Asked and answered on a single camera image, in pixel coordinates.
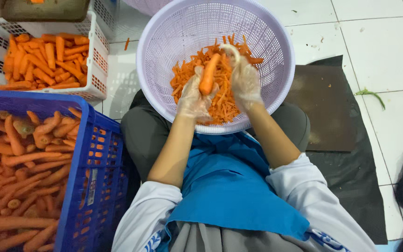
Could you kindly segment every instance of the hand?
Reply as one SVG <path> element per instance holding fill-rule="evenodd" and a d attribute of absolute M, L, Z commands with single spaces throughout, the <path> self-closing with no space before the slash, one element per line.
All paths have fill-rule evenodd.
<path fill-rule="evenodd" d="M 261 85 L 259 74 L 254 66 L 248 63 L 244 56 L 233 45 L 223 44 L 220 46 L 230 57 L 233 68 L 231 74 L 231 88 L 236 100 L 236 105 L 242 112 L 249 112 L 253 104 L 264 104 L 261 97 Z"/>
<path fill-rule="evenodd" d="M 212 120 L 208 109 L 211 106 L 211 100 L 219 91 L 219 85 L 214 83 L 210 95 L 201 95 L 198 86 L 202 78 L 203 68 L 195 67 L 195 74 L 188 80 L 181 92 L 181 98 L 178 100 L 176 112 L 178 115 L 191 117 L 201 123 Z"/>

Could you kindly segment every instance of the brown cutting board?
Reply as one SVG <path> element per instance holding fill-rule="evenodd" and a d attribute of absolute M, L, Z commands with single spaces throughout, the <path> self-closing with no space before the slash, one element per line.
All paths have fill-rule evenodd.
<path fill-rule="evenodd" d="M 307 150 L 354 150 L 356 129 L 349 115 L 347 88 L 341 66 L 296 66 L 284 101 L 300 107 L 310 119 Z"/>
<path fill-rule="evenodd" d="M 90 0 L 44 0 L 44 3 L 7 0 L 3 9 L 3 18 L 17 22 L 81 22 L 87 16 L 89 4 Z"/>

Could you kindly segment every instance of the gray pants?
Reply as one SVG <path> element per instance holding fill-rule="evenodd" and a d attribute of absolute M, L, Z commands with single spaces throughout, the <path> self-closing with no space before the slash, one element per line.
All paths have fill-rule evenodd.
<path fill-rule="evenodd" d="M 283 103 L 271 116 L 295 146 L 304 152 L 310 134 L 310 121 L 304 111 L 295 105 Z M 138 169 L 141 181 L 145 182 L 167 140 L 172 124 L 156 112 L 141 90 L 120 124 L 127 150 Z M 256 137 L 253 128 L 247 132 Z"/>

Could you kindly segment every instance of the right hand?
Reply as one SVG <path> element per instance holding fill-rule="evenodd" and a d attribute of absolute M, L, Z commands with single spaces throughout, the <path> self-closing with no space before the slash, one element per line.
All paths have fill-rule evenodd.
<path fill-rule="evenodd" d="M 247 113 L 255 103 L 264 104 L 261 97 L 259 74 L 256 68 L 249 64 L 244 56 L 239 54 L 235 46 L 223 44 L 220 48 L 223 48 L 230 57 L 233 68 L 231 89 L 239 110 Z"/>

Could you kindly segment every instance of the sleeve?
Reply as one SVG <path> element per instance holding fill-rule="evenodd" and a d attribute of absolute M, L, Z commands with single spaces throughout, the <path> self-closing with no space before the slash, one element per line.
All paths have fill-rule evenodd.
<path fill-rule="evenodd" d="M 320 170 L 305 153 L 288 165 L 270 169 L 266 180 L 280 198 L 310 222 L 313 239 L 309 241 L 315 247 L 328 251 L 321 240 L 332 238 L 342 244 L 345 251 L 376 251 L 372 240 L 340 205 L 339 199 L 327 188 Z"/>
<path fill-rule="evenodd" d="M 159 234 L 181 200 L 180 189 L 176 186 L 153 181 L 143 183 L 119 222 L 111 251 L 137 252 L 145 247 L 157 247 Z"/>

